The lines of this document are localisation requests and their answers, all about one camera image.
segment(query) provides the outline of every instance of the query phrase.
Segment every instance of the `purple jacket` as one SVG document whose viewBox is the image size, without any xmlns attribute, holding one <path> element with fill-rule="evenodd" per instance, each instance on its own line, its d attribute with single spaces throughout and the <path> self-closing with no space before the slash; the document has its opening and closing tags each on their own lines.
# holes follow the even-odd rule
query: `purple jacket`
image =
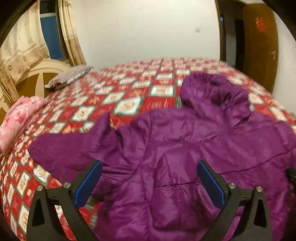
<svg viewBox="0 0 296 241">
<path fill-rule="evenodd" d="M 200 240 L 219 212 L 197 177 L 200 160 L 241 188 L 261 186 L 280 240 L 296 203 L 285 177 L 296 160 L 292 129 L 250 111 L 248 92 L 220 75 L 191 74 L 181 99 L 181 109 L 146 112 L 117 130 L 104 115 L 85 134 L 45 134 L 29 153 L 61 182 L 103 162 L 93 191 L 105 198 L 94 229 L 101 241 Z"/>
</svg>

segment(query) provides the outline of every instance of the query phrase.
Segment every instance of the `beige curtain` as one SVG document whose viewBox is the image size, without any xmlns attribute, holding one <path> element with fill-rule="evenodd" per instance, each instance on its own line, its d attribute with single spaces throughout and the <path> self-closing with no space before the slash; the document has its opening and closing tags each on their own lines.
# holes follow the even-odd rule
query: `beige curtain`
<svg viewBox="0 0 296 241">
<path fill-rule="evenodd" d="M 0 48 L 0 80 L 2 92 L 16 102 L 15 88 L 22 74 L 44 58 L 50 58 L 40 22 L 40 0 L 32 5 L 12 27 Z"/>
<path fill-rule="evenodd" d="M 70 0 L 58 0 L 59 18 L 62 27 L 62 33 L 65 40 L 67 52 L 69 54 L 70 64 L 86 64 L 80 44 L 72 22 L 72 7 Z"/>
</svg>

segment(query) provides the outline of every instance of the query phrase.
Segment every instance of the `red checkered bedspread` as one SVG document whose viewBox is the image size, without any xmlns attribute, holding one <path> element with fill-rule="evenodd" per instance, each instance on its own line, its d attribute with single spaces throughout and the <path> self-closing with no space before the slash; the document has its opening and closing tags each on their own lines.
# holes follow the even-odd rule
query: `red checkered bedspread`
<svg viewBox="0 0 296 241">
<path fill-rule="evenodd" d="M 180 87 L 184 77 L 194 71 L 226 76 L 250 92 L 250 108 L 281 121 L 296 131 L 296 124 L 284 107 L 252 79 L 219 61 L 192 58 L 165 58 L 132 62 L 91 72 L 70 86 L 50 94 L 48 104 L 34 117 L 8 157 L 1 156 L 0 201 L 5 219 L 20 240 L 26 240 L 30 204 L 36 187 L 61 186 L 29 155 L 27 148 L 39 135 L 88 131 L 106 112 L 114 127 L 129 123 L 138 114 L 156 108 L 181 107 Z M 99 203 L 92 197 L 80 209 L 94 227 Z M 74 236 L 60 207 L 56 207 L 65 232 Z"/>
</svg>

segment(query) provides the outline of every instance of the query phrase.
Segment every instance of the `brown wooden door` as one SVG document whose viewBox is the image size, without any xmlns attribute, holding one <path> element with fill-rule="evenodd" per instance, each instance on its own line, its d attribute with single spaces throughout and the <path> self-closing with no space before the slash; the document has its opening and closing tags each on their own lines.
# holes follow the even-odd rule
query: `brown wooden door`
<svg viewBox="0 0 296 241">
<path fill-rule="evenodd" d="M 247 4 L 243 19 L 243 72 L 272 92 L 278 64 L 278 34 L 273 12 L 265 4 Z"/>
</svg>

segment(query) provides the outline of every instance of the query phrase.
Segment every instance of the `pink fabric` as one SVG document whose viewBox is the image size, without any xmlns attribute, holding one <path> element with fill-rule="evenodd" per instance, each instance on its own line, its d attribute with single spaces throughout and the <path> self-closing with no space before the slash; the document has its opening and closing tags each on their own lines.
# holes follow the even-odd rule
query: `pink fabric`
<svg viewBox="0 0 296 241">
<path fill-rule="evenodd" d="M 44 98 L 22 96 L 7 112 L 0 126 L 0 149 L 7 155 L 31 124 L 32 115 L 46 104 Z"/>
</svg>

